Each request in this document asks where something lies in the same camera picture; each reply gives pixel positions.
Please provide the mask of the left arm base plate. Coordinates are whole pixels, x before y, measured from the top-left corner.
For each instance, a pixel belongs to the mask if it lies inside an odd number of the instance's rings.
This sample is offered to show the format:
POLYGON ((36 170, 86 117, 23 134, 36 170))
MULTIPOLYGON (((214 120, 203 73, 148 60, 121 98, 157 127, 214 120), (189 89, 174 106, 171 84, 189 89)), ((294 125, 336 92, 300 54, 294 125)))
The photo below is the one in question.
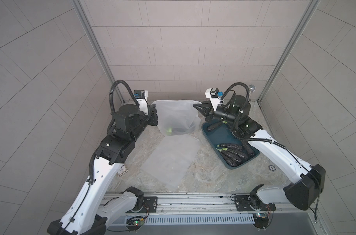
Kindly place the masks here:
POLYGON ((158 197, 148 196, 144 197, 143 203, 140 209, 129 210, 127 213, 155 213, 158 203, 158 197))

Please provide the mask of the teal plastic bin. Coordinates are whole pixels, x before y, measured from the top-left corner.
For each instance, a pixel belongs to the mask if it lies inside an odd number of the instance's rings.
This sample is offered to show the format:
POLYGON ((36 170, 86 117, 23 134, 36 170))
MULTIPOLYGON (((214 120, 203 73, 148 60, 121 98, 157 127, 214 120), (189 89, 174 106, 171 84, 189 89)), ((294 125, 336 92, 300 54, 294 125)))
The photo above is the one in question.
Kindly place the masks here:
POLYGON ((203 135, 207 139, 208 143, 212 147, 212 149, 215 151, 217 154, 218 158, 222 161, 222 163, 225 165, 226 168, 228 169, 237 169, 240 168, 241 166, 245 165, 246 163, 250 162, 254 158, 258 157, 260 155, 260 151, 257 150, 255 147, 251 147, 252 150, 254 151, 254 156, 251 157, 249 160, 245 161, 244 163, 238 165, 238 166, 231 166, 228 165, 228 163, 223 159, 222 155, 220 152, 217 150, 217 145, 219 144, 237 144, 237 145, 242 145, 241 141, 236 139, 232 134, 231 131, 228 129, 228 127, 223 124, 222 126, 218 127, 217 129, 208 132, 207 127, 210 126, 211 124, 215 123, 216 121, 213 122, 204 122, 201 126, 203 135))

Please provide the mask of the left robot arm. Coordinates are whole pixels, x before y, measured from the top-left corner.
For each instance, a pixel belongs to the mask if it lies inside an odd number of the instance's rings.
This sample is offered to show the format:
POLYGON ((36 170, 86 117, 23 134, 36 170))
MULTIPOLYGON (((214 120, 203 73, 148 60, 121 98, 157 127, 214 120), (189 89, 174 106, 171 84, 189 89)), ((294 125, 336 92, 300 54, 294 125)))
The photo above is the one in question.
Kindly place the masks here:
POLYGON ((91 156, 85 184, 62 219, 50 223, 48 234, 103 235, 117 218, 142 208, 144 193, 135 187, 126 189, 102 209, 100 203, 145 128, 157 126, 157 110, 145 99, 136 99, 136 104, 125 104, 111 112, 106 137, 91 156))

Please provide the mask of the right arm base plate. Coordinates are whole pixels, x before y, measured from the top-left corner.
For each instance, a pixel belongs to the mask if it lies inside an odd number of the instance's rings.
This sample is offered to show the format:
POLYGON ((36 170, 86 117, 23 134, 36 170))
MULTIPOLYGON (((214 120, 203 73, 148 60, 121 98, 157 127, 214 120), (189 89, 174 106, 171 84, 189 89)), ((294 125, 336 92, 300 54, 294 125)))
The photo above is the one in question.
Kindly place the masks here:
POLYGON ((276 210, 274 203, 263 204, 255 196, 232 194, 231 200, 235 203, 238 212, 272 212, 276 210))

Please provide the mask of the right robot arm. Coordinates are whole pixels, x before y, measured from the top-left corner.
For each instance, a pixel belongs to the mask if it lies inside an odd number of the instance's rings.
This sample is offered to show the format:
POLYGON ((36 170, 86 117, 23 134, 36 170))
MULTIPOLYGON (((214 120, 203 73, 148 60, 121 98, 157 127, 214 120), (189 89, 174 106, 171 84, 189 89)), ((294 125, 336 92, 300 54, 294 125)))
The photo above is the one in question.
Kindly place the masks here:
POLYGON ((300 159, 249 117, 251 105, 244 96, 233 96, 226 104, 221 98, 193 105, 204 117, 203 134, 226 167, 236 169, 264 154, 289 179, 281 186, 256 186, 247 199, 231 196, 236 204, 255 211, 274 211, 277 203, 290 203, 306 211, 324 190, 325 169, 300 159))

